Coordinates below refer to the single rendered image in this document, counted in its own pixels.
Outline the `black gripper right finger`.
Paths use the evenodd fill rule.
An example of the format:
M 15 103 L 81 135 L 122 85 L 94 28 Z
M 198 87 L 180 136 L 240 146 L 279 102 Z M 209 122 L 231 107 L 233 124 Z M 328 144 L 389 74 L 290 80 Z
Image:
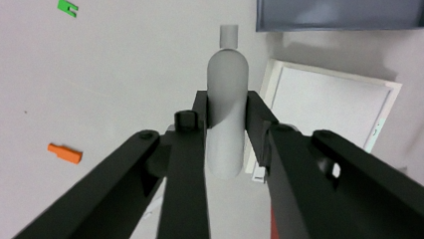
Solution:
M 337 132 L 279 122 L 248 91 L 246 131 L 279 239 L 424 239 L 422 184 Z

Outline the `red open box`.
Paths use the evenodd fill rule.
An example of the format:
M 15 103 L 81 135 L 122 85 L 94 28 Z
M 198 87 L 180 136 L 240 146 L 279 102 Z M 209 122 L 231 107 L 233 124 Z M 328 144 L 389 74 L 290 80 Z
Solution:
M 279 239 L 271 203 L 271 239 Z

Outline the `grey gas cylinder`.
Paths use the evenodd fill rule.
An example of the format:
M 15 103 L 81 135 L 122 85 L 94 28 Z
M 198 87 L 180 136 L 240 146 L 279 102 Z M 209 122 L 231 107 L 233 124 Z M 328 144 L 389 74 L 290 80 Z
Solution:
M 238 49 L 239 25 L 220 25 L 219 49 L 207 65 L 207 163 L 231 179 L 244 163 L 249 64 Z

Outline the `white digital scale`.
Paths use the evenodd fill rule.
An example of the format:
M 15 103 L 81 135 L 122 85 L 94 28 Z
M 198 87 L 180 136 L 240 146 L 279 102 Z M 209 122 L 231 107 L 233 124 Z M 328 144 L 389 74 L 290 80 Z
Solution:
M 303 134 L 330 129 L 370 152 L 401 86 L 268 59 L 259 96 L 280 122 L 295 125 Z M 259 167 L 249 139 L 243 164 L 252 180 L 264 182 L 265 167 Z

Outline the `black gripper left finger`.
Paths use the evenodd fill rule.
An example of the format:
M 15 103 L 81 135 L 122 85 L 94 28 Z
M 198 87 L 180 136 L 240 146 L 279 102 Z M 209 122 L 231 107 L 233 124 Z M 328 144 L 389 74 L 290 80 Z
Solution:
M 206 138 L 197 91 L 165 134 L 134 133 L 11 239 L 130 239 L 164 177 L 155 239 L 211 239 Z

